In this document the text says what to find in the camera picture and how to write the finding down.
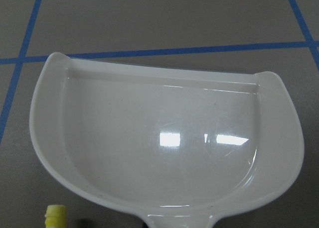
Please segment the yellow toy corn cob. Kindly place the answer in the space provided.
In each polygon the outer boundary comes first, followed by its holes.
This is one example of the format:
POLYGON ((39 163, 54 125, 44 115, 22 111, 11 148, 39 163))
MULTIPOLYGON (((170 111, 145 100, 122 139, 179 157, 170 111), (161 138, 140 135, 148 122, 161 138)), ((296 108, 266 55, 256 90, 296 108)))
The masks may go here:
POLYGON ((45 214, 46 228, 67 228, 67 209, 65 205, 49 205, 45 214))

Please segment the beige plastic dustpan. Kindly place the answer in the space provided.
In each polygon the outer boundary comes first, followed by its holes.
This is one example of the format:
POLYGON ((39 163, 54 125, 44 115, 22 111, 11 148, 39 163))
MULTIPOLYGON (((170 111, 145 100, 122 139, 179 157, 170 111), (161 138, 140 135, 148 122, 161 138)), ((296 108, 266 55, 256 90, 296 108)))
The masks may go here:
POLYGON ((300 121, 273 72, 218 73, 48 56, 29 129, 75 194, 151 228, 211 228, 275 200, 304 160, 300 121))

